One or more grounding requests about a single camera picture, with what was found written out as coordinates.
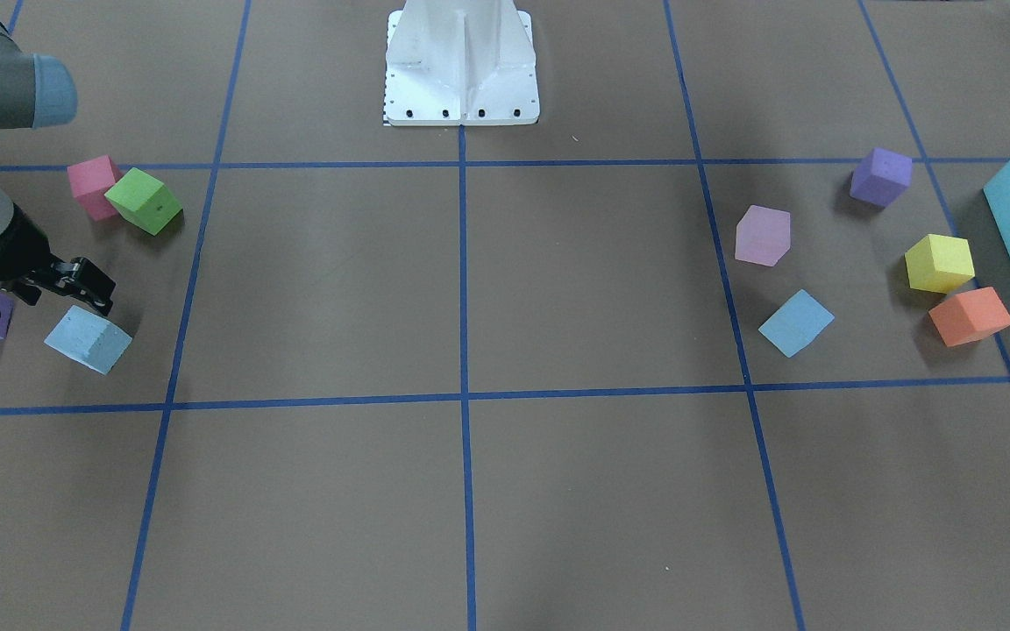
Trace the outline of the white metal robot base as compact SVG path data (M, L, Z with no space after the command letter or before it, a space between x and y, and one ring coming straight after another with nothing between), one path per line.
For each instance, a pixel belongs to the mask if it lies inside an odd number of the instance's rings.
M408 1L388 15L388 125L529 125L541 115L530 14L513 1Z

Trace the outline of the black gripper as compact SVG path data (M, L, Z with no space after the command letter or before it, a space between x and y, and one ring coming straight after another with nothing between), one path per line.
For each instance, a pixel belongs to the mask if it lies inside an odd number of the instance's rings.
M103 318L112 311L117 283L85 257L54 259L45 233L16 205L11 223L0 235L0 290L36 305L41 296L31 279L36 272L43 290L88 305Z

